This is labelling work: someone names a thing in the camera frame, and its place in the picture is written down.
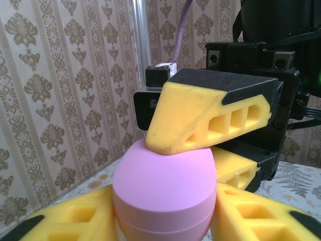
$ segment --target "fern pattern tablecloth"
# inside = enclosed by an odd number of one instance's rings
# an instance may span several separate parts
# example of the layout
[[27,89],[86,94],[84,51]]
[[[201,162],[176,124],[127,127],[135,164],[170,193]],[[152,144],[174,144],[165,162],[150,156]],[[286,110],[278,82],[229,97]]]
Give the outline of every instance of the fern pattern tablecloth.
[[[88,193],[112,183],[113,174],[120,159],[55,204]],[[263,181],[256,194],[295,206],[321,222],[321,169],[280,162],[272,181]],[[203,241],[212,240],[210,232]]]

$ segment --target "pink egg-shaped object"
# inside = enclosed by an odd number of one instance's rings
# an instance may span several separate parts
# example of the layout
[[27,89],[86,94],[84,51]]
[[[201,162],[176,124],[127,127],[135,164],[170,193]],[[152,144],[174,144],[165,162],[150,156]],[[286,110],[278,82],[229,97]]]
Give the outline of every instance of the pink egg-shaped object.
[[163,156],[134,143],[113,176],[119,226],[129,241],[200,241],[216,201],[210,148]]

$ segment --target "wall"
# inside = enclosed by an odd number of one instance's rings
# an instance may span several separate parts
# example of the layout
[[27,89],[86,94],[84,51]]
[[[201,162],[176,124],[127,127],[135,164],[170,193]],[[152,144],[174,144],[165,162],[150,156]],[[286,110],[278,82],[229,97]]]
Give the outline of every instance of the wall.
[[0,232],[143,133],[129,1],[2,0]]
[[[145,3],[152,63],[168,61],[173,54],[185,0],[145,0]],[[240,1],[193,1],[185,26],[179,67],[205,68],[205,44],[232,41],[232,26],[239,9]],[[312,96],[309,106],[321,109],[321,99]],[[321,167],[321,127],[288,132],[281,159]]]

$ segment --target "metal frame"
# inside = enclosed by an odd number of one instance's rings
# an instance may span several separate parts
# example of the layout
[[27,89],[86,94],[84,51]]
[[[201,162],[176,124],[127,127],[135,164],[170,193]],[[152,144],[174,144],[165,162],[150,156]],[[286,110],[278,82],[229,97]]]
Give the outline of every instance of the metal frame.
[[145,68],[151,65],[145,0],[130,0],[140,85],[146,85]]

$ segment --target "purple cable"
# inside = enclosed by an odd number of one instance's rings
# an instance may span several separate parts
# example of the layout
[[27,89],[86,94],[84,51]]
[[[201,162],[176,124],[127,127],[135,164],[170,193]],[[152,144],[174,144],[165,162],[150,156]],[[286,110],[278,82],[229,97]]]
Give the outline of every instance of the purple cable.
[[185,28],[185,22],[187,20],[187,16],[189,13],[190,6],[192,4],[193,0],[186,0],[186,3],[184,5],[182,15],[180,18],[180,23],[179,27],[177,29],[177,34],[176,34],[176,42],[175,42],[175,47],[174,47],[174,54],[172,57],[173,62],[177,62],[177,59],[179,58],[180,51],[181,51],[181,45],[182,45],[182,39],[183,39],[183,33],[184,33],[184,28]]

